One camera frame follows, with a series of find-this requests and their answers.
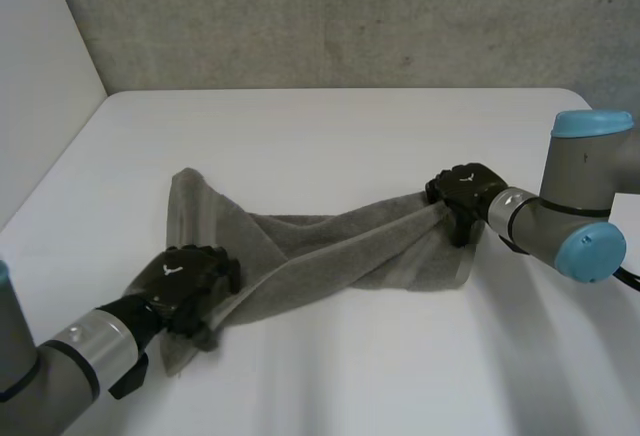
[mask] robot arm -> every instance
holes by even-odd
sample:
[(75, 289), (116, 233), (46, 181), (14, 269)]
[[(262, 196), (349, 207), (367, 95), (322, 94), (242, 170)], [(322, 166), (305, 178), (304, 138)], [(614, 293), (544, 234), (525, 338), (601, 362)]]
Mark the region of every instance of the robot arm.
[(108, 390), (121, 399), (144, 382), (147, 344), (166, 329), (204, 351), (216, 345), (202, 320), (240, 290), (240, 267), (221, 248), (169, 248), (138, 277), (143, 289), (101, 306), (35, 347), (0, 261), (0, 429), (61, 434)]
[(482, 220), (514, 251), (580, 282), (603, 280), (626, 253), (624, 236), (608, 222), (614, 196), (640, 194), (640, 132), (633, 125), (624, 112), (560, 113), (539, 196), (477, 163), (443, 171), (427, 184), (427, 196), (455, 213), (457, 246)]

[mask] blue joint cap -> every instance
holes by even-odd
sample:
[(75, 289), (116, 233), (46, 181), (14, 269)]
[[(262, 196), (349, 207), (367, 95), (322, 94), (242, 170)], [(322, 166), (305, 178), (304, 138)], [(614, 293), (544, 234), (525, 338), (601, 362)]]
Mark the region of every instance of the blue joint cap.
[(0, 284), (9, 281), (9, 268), (6, 263), (0, 259)]
[(581, 283), (595, 283), (616, 271), (627, 252), (627, 242), (611, 223), (593, 223), (571, 234), (556, 254), (556, 269)]
[(582, 109), (563, 111), (551, 130), (554, 138), (591, 138), (621, 133), (633, 128), (633, 118), (625, 111)]

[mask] table surface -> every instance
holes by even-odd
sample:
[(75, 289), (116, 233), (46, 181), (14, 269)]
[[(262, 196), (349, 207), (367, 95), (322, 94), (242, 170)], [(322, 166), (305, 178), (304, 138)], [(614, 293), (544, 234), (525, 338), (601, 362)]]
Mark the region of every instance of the table surface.
[[(537, 192), (559, 89), (130, 92), (110, 97), (0, 234), (38, 343), (163, 249), (171, 176), (247, 210), (339, 213), (483, 162)], [(633, 199), (612, 216), (631, 253)], [(640, 261), (631, 254), (628, 265)], [(637, 435), (640, 295), (579, 285), (485, 233), (457, 291), (347, 290), (232, 328), (222, 351), (101, 398), (96, 435)]]

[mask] gray towel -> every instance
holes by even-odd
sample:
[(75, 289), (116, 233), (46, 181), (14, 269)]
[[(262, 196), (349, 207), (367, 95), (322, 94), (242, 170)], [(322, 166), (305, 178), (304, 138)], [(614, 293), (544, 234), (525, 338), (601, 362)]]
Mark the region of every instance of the gray towel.
[[(448, 242), (449, 210), (423, 193), (381, 201), (339, 216), (262, 216), (219, 194), (200, 173), (173, 177), (167, 246), (224, 247), (242, 266), (245, 287), (213, 308), (210, 327), (274, 316), (347, 286), (433, 291), (455, 288), (463, 250)], [(168, 375), (197, 350), (186, 339), (161, 336)]]

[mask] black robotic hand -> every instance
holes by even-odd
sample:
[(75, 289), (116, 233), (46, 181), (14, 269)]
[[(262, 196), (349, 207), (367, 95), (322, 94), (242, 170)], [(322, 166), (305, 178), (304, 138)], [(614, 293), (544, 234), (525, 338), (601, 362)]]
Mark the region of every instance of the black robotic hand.
[(217, 347), (217, 334), (204, 318), (242, 288), (240, 264), (223, 248), (188, 245), (171, 247), (156, 256), (134, 280), (134, 289), (98, 309), (129, 328), (139, 360), (109, 392), (121, 399), (142, 386), (149, 365), (144, 352), (163, 329), (190, 339), (202, 351)]
[(425, 187), (433, 204), (444, 201), (455, 215), (451, 244), (462, 247), (469, 243), (471, 229), (478, 220), (487, 221), (491, 201), (509, 186), (496, 173), (480, 163), (454, 166), (442, 171)]

